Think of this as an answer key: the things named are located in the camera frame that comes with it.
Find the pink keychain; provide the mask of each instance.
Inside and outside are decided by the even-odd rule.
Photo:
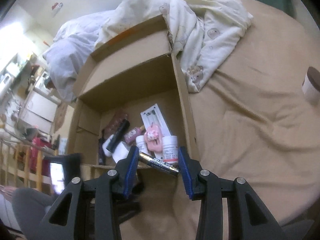
[[[143,135],[148,149],[152,152],[162,152],[162,132],[159,126],[151,124]]]

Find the white pill bottle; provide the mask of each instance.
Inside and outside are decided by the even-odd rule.
[[[317,106],[320,101],[320,72],[314,67],[309,67],[302,83],[302,91],[305,99]]]
[[[170,164],[178,163],[178,138],[177,136],[165,136],[162,138],[162,153],[164,162]]]
[[[139,153],[145,153],[151,155],[148,151],[147,143],[144,141],[143,135],[139,135],[136,137],[136,145],[139,148]]]

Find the mattress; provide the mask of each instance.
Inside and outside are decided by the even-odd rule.
[[[301,90],[308,67],[320,70],[320,47],[284,12],[242,2],[252,26],[201,92],[189,95],[200,163],[221,178],[244,177],[284,225],[320,193],[319,110]],[[121,225],[122,238],[195,239],[200,202],[188,199],[181,176],[153,169],[142,176],[142,212]],[[225,206],[223,218],[226,226]]]

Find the white blanket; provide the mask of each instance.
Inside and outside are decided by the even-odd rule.
[[[93,13],[66,22],[53,39],[54,44],[44,52],[49,76],[60,97],[73,101],[73,84],[80,68],[94,49],[101,25],[113,14],[113,11]]]
[[[189,92],[199,92],[252,22],[240,0],[123,0],[102,25],[95,48],[162,14]]]

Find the gray pants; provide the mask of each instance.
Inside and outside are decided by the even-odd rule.
[[[40,221],[53,204],[54,198],[32,188],[18,188],[12,194],[12,208],[22,233],[35,239]]]

